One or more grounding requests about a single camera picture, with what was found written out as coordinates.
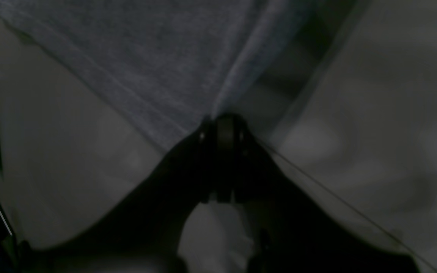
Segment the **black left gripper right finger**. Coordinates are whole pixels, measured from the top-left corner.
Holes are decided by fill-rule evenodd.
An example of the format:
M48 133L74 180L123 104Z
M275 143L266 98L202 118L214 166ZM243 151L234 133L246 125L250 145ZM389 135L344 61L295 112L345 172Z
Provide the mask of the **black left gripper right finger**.
M243 206L259 241L248 273L418 273L412 256L382 250L329 216L286 177L241 116L218 119L219 202Z

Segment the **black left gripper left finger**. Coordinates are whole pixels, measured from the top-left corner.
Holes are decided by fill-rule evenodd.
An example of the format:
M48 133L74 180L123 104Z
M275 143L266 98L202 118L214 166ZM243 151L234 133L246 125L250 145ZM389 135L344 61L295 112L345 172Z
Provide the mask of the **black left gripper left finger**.
M214 189L216 123L205 120L148 178L78 236L49 250L21 245L23 273L97 273L129 268L185 272L184 224Z

